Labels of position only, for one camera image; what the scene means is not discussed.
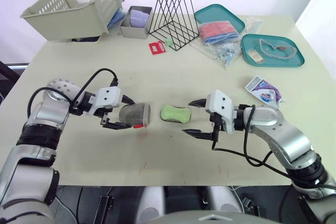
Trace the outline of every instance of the black wire file organizer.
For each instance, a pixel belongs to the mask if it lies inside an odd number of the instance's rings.
[[[197,38],[198,26],[191,0],[157,0],[149,33],[178,51]]]

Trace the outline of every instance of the white table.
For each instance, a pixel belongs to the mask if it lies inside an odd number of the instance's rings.
[[[186,45],[175,52],[150,53],[148,43],[156,41],[125,39],[109,34],[97,45],[47,42],[16,83],[0,107],[0,166],[15,145],[26,121],[31,94],[56,77],[82,86],[99,68],[111,68],[119,87],[136,102],[151,105],[147,128],[114,131],[102,128],[100,119],[71,115],[57,148],[54,169],[60,171],[62,185],[282,185],[290,181],[265,167],[251,167],[244,158],[211,151],[211,142],[197,140],[182,129],[211,131],[204,109],[190,107],[188,124],[163,122],[163,104],[187,106],[220,89],[235,104],[256,104],[245,85],[259,75],[279,88],[287,102],[281,104],[285,118],[301,129],[325,167],[336,177],[335,83],[287,16],[263,17],[261,34],[292,39],[306,59],[299,68],[258,68],[240,57],[224,70],[213,60]],[[108,86],[111,77],[102,73],[88,87],[95,91]],[[112,119],[117,119],[115,110]],[[243,132],[222,132],[218,147],[243,151]],[[263,158],[267,144],[249,136],[248,152]],[[272,155],[269,164],[283,170]]]

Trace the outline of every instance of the green sponge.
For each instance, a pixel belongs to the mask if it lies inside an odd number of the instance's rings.
[[[163,121],[187,123],[190,121],[191,111],[188,108],[177,108],[165,104],[160,112]]]

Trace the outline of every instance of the teal tray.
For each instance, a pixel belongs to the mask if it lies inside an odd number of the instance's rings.
[[[297,49],[296,55],[293,58],[290,58],[288,60],[281,60],[281,59],[275,59],[269,56],[266,56],[264,53],[261,52],[260,46],[259,46],[259,39],[264,39],[265,41],[271,43],[273,46],[292,46]],[[260,34],[246,34],[241,39],[242,43],[242,51],[245,60],[247,63],[256,66],[256,67],[283,67],[283,68],[297,68],[304,64],[304,57],[301,54],[299,48],[295,45],[295,43],[285,37],[279,37],[279,36],[269,36],[269,35],[260,35]],[[263,63],[256,63],[251,57],[247,54],[247,52],[251,49],[255,49],[258,51],[258,53],[264,58]],[[281,57],[286,56],[286,52],[275,49],[272,51],[273,54]]]
[[[241,33],[245,28],[245,23],[236,15],[226,9],[223,5],[213,4],[195,12],[195,18],[200,24],[213,21],[227,20],[237,32]]]

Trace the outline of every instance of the green object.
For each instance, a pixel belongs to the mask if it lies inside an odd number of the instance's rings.
[[[164,105],[160,112],[163,121],[187,123],[190,121],[191,111],[188,108],[177,108],[171,105]]]
[[[273,46],[278,47],[295,47],[297,49],[296,54],[294,57],[283,60],[283,59],[276,59],[272,57],[268,57],[260,50],[259,40],[263,39],[267,41],[268,43],[272,44]],[[242,43],[242,51],[245,60],[247,63],[256,66],[256,67],[281,67],[281,68],[297,68],[304,64],[304,57],[301,54],[299,48],[295,45],[295,43],[286,38],[286,37],[279,37],[279,36],[269,36],[269,35],[261,35],[261,34],[246,34],[241,39]],[[264,59],[261,63],[256,63],[249,55],[248,52],[250,50],[256,50]],[[284,50],[275,49],[272,50],[271,48],[268,48],[267,51],[269,53],[272,53],[274,55],[285,57],[288,56],[288,53],[286,53]]]
[[[195,18],[200,24],[227,20],[239,33],[245,28],[245,23],[241,19],[226,9],[223,5],[219,4],[209,5],[198,10],[195,12]]]
[[[164,41],[164,43],[166,44],[166,46],[170,47],[173,45],[173,39],[169,37]]]

